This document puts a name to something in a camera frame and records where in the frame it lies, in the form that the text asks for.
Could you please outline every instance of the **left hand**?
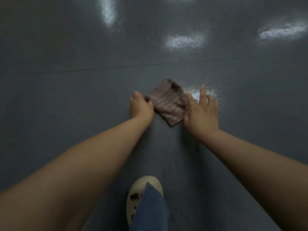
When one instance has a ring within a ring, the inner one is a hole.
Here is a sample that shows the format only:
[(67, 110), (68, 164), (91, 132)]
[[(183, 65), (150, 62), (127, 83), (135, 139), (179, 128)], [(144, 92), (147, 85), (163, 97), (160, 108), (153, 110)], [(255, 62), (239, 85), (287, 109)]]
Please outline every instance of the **left hand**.
[(146, 102), (144, 96), (140, 92), (135, 91), (131, 97), (130, 116), (131, 118), (138, 117), (144, 119), (150, 125), (154, 117), (152, 101)]

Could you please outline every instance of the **jeans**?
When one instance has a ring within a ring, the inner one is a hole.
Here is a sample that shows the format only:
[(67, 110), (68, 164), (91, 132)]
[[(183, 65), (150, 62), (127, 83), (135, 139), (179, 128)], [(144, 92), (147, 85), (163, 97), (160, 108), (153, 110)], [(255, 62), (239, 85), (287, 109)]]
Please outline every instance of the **jeans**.
[(168, 231), (168, 219), (164, 197), (147, 183), (129, 231)]

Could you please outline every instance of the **floor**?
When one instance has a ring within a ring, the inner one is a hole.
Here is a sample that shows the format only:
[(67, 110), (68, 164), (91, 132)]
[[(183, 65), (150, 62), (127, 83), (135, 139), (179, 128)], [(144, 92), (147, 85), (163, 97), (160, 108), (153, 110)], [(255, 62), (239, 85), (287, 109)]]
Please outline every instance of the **floor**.
[[(0, 0), (0, 191), (129, 118), (166, 76), (220, 102), (220, 128), (308, 163), (308, 0)], [(169, 230), (279, 230), (228, 169), (158, 115), (84, 230), (128, 230), (162, 183)]]

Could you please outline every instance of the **shoe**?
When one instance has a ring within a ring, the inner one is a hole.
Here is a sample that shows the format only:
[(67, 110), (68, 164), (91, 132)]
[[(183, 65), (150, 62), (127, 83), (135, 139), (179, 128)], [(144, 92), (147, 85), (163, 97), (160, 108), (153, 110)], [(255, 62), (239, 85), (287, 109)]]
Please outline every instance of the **shoe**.
[(126, 201), (126, 217), (128, 226), (131, 225), (133, 221), (134, 214), (138, 208), (141, 201), (142, 195), (144, 193), (145, 185), (150, 183), (156, 190), (158, 190), (162, 196), (164, 196), (163, 188), (156, 177), (144, 176), (139, 178), (131, 187)]

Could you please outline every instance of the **patterned cloth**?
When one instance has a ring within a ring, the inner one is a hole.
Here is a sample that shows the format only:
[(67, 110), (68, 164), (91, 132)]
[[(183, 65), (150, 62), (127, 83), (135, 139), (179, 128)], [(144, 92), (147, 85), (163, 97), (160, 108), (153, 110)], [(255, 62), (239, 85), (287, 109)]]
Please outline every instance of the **patterned cloth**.
[(145, 100), (153, 102), (154, 109), (171, 127), (179, 123), (185, 113), (189, 112), (187, 95), (170, 78), (162, 81)]

